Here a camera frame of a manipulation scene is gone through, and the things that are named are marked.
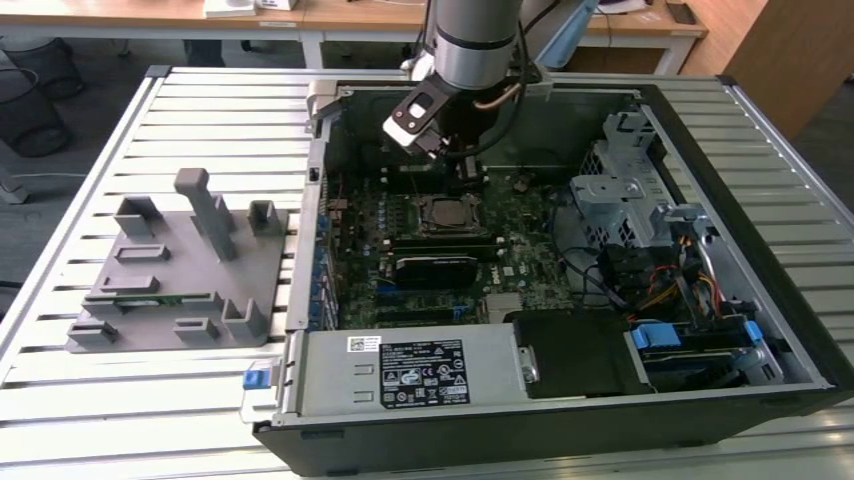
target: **floor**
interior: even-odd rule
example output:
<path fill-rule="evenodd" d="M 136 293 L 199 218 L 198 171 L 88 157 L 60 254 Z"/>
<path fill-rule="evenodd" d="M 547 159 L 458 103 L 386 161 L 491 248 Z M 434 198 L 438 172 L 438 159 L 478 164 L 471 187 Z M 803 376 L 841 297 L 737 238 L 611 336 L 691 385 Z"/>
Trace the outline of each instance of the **floor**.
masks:
<path fill-rule="evenodd" d="M 88 172 L 114 126 L 124 112 L 148 65 L 183 65 L 184 50 L 176 40 L 134 40 L 132 54 L 120 58 L 107 40 L 69 40 L 75 63 L 87 90 L 57 103 L 73 134 L 73 144 L 39 159 L 21 159 L 0 144 L 3 165 L 13 174 Z M 324 46 L 330 68 L 396 68 L 399 45 L 347 44 Z M 243 52 L 239 42 L 224 42 L 223 57 L 230 67 L 302 68 L 302 49 L 295 42 L 254 42 L 258 51 Z M 854 85 L 845 85 L 795 140 L 797 149 L 826 179 L 846 205 L 854 208 L 851 156 L 854 153 Z M 23 282 L 63 217 L 83 178 L 27 177 L 31 192 L 25 205 L 0 205 L 0 280 Z M 0 314 L 15 291 L 0 288 Z"/>

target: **warning label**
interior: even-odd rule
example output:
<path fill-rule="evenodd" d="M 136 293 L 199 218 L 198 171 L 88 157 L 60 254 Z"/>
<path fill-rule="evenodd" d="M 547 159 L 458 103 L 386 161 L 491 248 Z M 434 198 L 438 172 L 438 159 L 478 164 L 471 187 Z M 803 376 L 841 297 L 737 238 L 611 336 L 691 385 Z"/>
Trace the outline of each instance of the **warning label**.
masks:
<path fill-rule="evenodd" d="M 379 347 L 383 407 L 471 403 L 462 340 L 383 343 Z"/>

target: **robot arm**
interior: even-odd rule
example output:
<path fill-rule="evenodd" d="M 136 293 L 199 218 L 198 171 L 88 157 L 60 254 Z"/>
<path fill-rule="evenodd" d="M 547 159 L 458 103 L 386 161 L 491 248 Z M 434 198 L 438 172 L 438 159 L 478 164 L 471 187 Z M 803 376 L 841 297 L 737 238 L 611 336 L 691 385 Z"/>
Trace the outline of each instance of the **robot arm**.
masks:
<path fill-rule="evenodd" d="M 507 77 L 521 7 L 522 0 L 432 0 L 427 44 L 435 39 L 435 72 L 383 124 L 410 153 L 468 156 L 495 123 L 498 106 L 521 91 L 513 84 L 525 78 Z"/>

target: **aluminum table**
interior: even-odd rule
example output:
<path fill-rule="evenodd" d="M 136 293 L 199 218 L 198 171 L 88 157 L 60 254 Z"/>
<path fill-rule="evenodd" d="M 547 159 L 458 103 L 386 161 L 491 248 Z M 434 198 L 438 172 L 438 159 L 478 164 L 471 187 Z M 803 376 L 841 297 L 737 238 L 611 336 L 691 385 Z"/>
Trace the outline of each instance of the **aluminum table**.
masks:
<path fill-rule="evenodd" d="M 314 79 L 388 71 L 175 68 L 147 78 L 0 323 L 0 478 L 296 478 L 238 415 L 242 373 L 283 351 L 283 324 L 311 145 Z M 737 87 L 711 78 L 566 75 L 655 82 L 850 359 L 854 222 Z M 122 194 L 162 210 L 179 168 L 204 167 L 232 208 L 274 199 L 291 213 L 272 343 L 260 348 L 72 355 L 65 331 L 119 231 Z M 674 178 L 687 191 L 686 177 Z M 854 401 L 767 423 L 717 445 L 454 467 L 370 478 L 854 478 Z"/>

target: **desk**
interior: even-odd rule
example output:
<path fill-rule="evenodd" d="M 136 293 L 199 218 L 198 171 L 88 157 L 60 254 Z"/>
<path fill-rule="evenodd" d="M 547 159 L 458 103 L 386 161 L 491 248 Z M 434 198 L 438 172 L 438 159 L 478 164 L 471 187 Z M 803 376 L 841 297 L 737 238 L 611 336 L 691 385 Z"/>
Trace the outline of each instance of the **desk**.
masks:
<path fill-rule="evenodd" d="M 424 20 L 422 6 L 379 0 L 310 0 L 304 8 L 300 37 L 312 58 L 320 58 L 323 41 L 414 42 Z M 593 18 L 581 46 L 662 49 L 665 55 L 655 74 L 678 74 L 694 42 L 706 35 L 706 28 L 675 23 L 663 0 L 642 12 L 613 15 L 609 20 L 610 29 L 605 17 Z M 323 64 L 308 64 L 308 67 L 323 68 Z"/>
<path fill-rule="evenodd" d="M 347 76 L 402 78 L 396 72 L 364 70 Z M 311 140 L 286 131 L 308 120 L 304 95 L 308 82 L 318 78 L 342 75 L 176 68 L 166 78 L 144 79 L 0 323 L 3 478 L 299 480 L 252 438 L 238 415 L 244 369 L 254 360 L 275 358 L 284 351 L 284 312 L 274 315 L 272 342 L 258 348 L 71 355 L 63 344 L 110 254 L 118 225 L 104 215 L 115 212 L 122 194 L 148 193 L 160 209 L 187 210 L 186 199 L 164 192 L 171 191 L 179 168 L 204 167 L 211 190 L 224 194 L 231 208 L 244 208 L 254 199 L 274 200 L 276 208 L 292 213 L 288 229 L 299 231 L 302 189 L 286 189 L 291 182 L 283 180 L 302 177 Z M 711 78 L 562 74 L 557 78 L 659 86 L 854 360 L 854 245 L 843 242 L 854 236 L 850 213 L 750 100 Z M 238 90 L 255 99 L 234 102 L 230 95 Z M 198 133 L 216 125 L 259 123 L 280 126 L 280 136 L 251 138 L 239 133 L 211 141 Z M 180 135 L 154 139 L 152 127 L 164 124 L 183 127 Z M 694 200 L 687 177 L 677 172 L 674 181 Z M 298 253 L 292 232 L 286 255 Z M 283 280 L 292 268 L 294 260 L 286 260 Z M 280 285 L 276 294 L 283 310 L 288 288 Z M 593 474 L 605 480 L 675 480 L 753 478 L 759 472 L 766 478 L 791 478 L 790 472 L 801 471 L 814 478 L 842 479 L 851 478 L 854 470 L 843 448 L 853 436 L 850 408 L 829 408 L 809 417 L 775 420 L 705 447 L 454 467 L 415 475 L 423 480 L 566 479 Z"/>
<path fill-rule="evenodd" d="M 206 19 L 202 0 L 0 0 L 0 34 L 83 38 L 296 40 L 306 66 L 323 68 L 324 41 L 414 42 L 424 17 L 420 6 L 376 0 L 302 0 L 294 11 L 259 10 L 255 17 Z M 679 25 L 655 6 L 610 18 L 594 18 L 585 47 L 655 48 L 666 51 L 657 74 L 677 74 L 691 47 L 706 34 L 701 25 Z"/>

